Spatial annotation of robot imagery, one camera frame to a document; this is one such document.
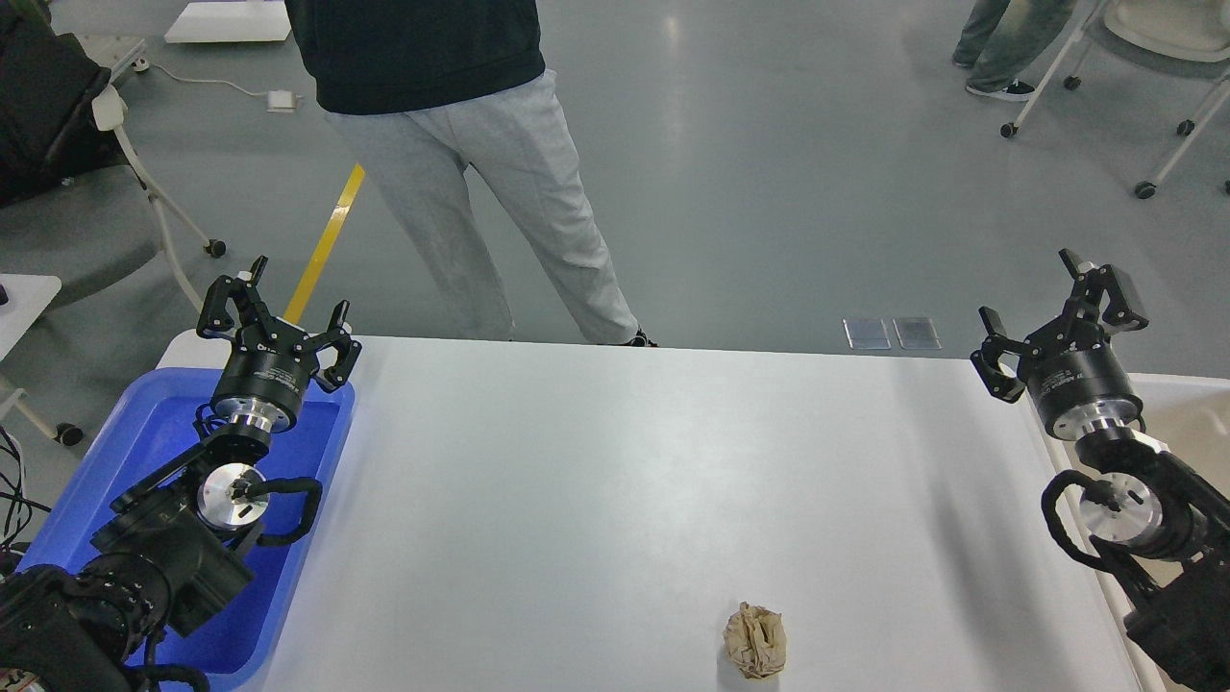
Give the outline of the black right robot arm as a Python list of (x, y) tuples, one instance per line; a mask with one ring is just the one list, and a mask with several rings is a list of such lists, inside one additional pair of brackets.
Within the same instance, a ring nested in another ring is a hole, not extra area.
[(1057, 546), (1119, 584), (1125, 638), (1176, 683), (1229, 686), (1228, 499), (1150, 436), (1143, 399), (1112, 337), (1146, 328), (1130, 277), (1060, 250), (1073, 280), (1054, 320), (1015, 340), (993, 309), (972, 368), (989, 395), (1028, 397), (1048, 436), (1071, 442), (1081, 470), (1046, 486), (1042, 513)]

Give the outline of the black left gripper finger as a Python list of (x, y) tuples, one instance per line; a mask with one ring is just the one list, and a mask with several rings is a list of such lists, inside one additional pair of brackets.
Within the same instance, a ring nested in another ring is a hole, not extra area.
[(197, 334), (202, 338), (237, 340), (242, 329), (260, 327), (264, 336), (274, 329), (274, 316), (260, 297), (260, 277), (268, 264), (268, 256), (258, 256), (242, 277), (218, 277), (205, 293)]
[[(348, 311), (351, 311), (351, 302), (335, 304), (327, 329), (311, 338), (311, 379), (325, 393), (333, 393), (351, 381), (351, 374), (355, 371), (357, 359), (363, 350), (360, 342), (357, 342), (351, 334), (351, 327), (346, 321)], [(327, 350), (335, 352), (335, 361), (328, 366), (322, 366), (319, 355)]]

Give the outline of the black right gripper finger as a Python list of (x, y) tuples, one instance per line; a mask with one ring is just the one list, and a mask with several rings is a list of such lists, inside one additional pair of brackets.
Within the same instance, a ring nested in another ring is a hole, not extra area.
[(1031, 345), (1025, 340), (1014, 340), (1005, 333), (1005, 324), (996, 310), (980, 307), (978, 315), (986, 334), (979, 349), (970, 353), (972, 368), (993, 398), (1015, 404), (1025, 393), (1026, 383), (1018, 374), (1006, 372), (1001, 360), (1005, 355), (1028, 356)]
[(1073, 250), (1060, 250), (1059, 258), (1073, 278), (1073, 288), (1060, 311), (1065, 334), (1077, 327), (1098, 327), (1106, 337), (1140, 332), (1149, 318), (1132, 277), (1114, 264), (1084, 261)]

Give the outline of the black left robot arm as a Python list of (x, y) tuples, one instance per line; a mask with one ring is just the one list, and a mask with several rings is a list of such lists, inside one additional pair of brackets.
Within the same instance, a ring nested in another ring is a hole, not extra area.
[(159, 643), (198, 631), (245, 590), (250, 549), (310, 533), (323, 483), (264, 478), (260, 460), (296, 425), (311, 383), (342, 388), (363, 345), (348, 301), (319, 334), (277, 318), (258, 293), (264, 264), (205, 293), (197, 334), (228, 340), (230, 354), (198, 408), (198, 441), (111, 501), (80, 572), (42, 564), (2, 579), (5, 691), (157, 691), (166, 680), (209, 690), (200, 670), (159, 664)]

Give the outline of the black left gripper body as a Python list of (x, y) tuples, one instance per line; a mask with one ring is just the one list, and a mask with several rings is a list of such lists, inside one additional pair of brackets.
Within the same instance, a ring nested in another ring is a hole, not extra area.
[(228, 366), (212, 393), (214, 415), (237, 420), (237, 415), (263, 417), (271, 433), (288, 431), (296, 425), (308, 385), (319, 369), (312, 352), (294, 347), (310, 334), (293, 324), (241, 327), (234, 333)]

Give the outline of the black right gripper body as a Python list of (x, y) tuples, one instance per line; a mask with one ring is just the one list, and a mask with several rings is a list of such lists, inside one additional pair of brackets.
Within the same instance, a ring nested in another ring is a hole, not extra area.
[(1022, 379), (1049, 436), (1076, 441), (1141, 419), (1143, 399), (1111, 349), (1102, 324), (1048, 327), (1026, 339)]

